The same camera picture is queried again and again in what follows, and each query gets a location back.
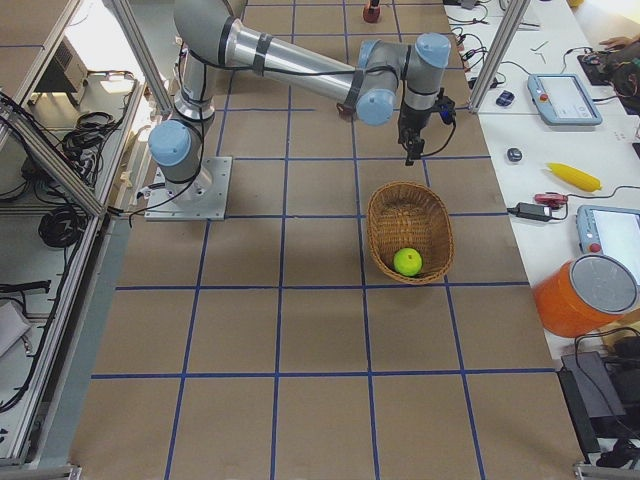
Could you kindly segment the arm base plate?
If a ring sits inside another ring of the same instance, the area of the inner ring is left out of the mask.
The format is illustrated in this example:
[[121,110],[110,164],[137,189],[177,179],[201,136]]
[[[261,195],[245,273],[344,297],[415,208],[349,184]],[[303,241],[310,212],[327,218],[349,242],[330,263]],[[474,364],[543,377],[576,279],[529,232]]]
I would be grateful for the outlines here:
[[154,180],[164,186],[151,191],[144,218],[147,221],[224,220],[232,163],[233,158],[229,156],[205,157],[195,182],[177,198],[174,195],[180,188],[166,183],[157,167]]

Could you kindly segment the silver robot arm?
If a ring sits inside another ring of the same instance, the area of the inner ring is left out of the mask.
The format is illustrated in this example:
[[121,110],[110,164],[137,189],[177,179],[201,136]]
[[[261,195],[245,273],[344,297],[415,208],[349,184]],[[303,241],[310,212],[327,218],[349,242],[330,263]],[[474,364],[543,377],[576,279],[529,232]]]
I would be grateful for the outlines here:
[[398,117],[406,165],[425,157],[422,130],[437,114],[455,125],[455,104],[442,80],[451,44],[420,35],[414,44],[378,39],[360,47],[350,66],[245,26],[241,1],[177,1],[174,23],[188,52],[169,120],[152,130],[149,147],[177,203],[197,202],[213,185],[204,170],[204,137],[215,116],[212,88],[218,71],[248,71],[336,101],[370,126]]

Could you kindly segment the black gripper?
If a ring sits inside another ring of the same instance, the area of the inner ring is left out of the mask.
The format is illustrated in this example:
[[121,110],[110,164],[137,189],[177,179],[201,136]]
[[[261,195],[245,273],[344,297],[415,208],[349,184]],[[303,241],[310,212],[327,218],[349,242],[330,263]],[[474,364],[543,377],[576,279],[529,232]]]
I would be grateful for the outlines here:
[[405,165],[413,166],[422,158],[425,141],[422,130],[432,114],[437,114],[445,125],[456,125],[455,102],[446,95],[439,95],[426,110],[417,110],[402,101],[398,119],[398,142],[406,152]]

